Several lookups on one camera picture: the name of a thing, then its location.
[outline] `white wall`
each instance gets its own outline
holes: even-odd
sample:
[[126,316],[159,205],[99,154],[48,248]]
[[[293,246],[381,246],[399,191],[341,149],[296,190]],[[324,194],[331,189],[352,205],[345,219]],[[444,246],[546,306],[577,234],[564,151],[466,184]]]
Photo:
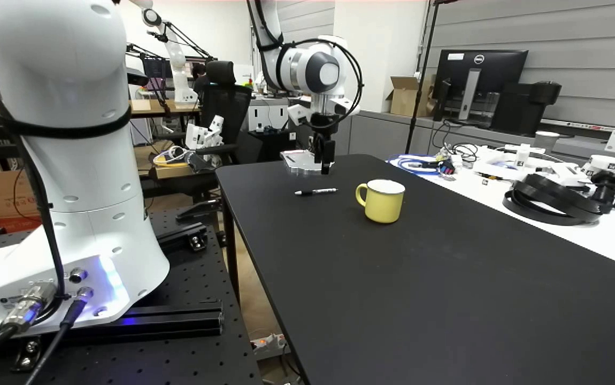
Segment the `white wall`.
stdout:
[[[166,58],[164,44],[146,34],[157,30],[142,22],[141,9],[127,0],[118,8],[127,30],[127,42]],[[233,61],[235,65],[251,65],[251,22],[245,1],[155,0],[153,9],[215,58]],[[185,55],[197,56],[191,48],[183,48]],[[138,58],[127,57],[127,66],[143,70]]]
[[[349,51],[362,68],[362,110],[388,112],[385,99],[393,90],[390,77],[415,72],[426,6],[423,1],[336,0],[334,35],[348,41]],[[350,70],[346,96],[352,98],[355,93],[355,76]]]

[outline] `white table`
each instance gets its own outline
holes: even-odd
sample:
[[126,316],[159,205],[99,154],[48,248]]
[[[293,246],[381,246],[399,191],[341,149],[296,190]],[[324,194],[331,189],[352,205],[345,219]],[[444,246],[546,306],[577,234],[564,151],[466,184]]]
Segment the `white table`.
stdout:
[[521,217],[503,206],[503,196],[510,189],[511,184],[498,180],[486,180],[469,169],[462,169],[455,174],[455,181],[443,180],[437,175],[423,175],[430,182],[441,185],[448,190],[452,190],[460,195],[464,195],[476,202],[492,207],[506,215],[518,218],[539,229],[555,234],[560,238],[578,244],[581,247],[595,251],[611,260],[615,260],[615,209],[609,214],[603,215],[596,224],[583,224],[575,226],[558,226],[543,224],[542,222],[532,221]]

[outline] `mounting holes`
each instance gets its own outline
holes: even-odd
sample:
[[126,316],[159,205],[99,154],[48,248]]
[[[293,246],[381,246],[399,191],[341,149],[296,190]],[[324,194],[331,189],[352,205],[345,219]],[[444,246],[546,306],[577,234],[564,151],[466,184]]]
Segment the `mounting holes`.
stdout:
[[91,6],[91,10],[93,12],[96,12],[97,14],[103,16],[103,17],[108,17],[110,15],[110,11],[109,10],[107,10],[105,7],[101,7],[98,4],[93,4]]
[[102,316],[103,314],[105,314],[105,312],[107,312],[107,307],[105,307],[105,306],[99,307],[99,308],[98,308],[98,309],[96,309],[96,311],[94,312],[94,316],[95,316],[95,317],[100,317],[100,316]]

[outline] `office chair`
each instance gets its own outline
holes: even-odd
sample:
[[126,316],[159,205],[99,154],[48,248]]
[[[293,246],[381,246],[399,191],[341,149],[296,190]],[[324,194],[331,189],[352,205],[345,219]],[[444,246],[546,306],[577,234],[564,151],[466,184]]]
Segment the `office chair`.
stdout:
[[[205,66],[205,72],[210,78],[210,84],[205,86],[203,91],[201,125],[209,127],[215,115],[223,117],[220,136],[224,144],[205,147],[196,153],[200,156],[218,155],[222,165],[253,163],[258,160],[263,143],[245,132],[240,132],[251,103],[252,90],[235,84],[234,64],[231,61],[210,61]],[[191,196],[195,203],[202,200],[189,210],[181,212],[177,217],[178,221],[220,210],[220,200],[210,199],[210,190],[218,186],[214,171],[158,180],[155,169],[151,169],[151,177],[155,177],[156,183],[161,186]]]

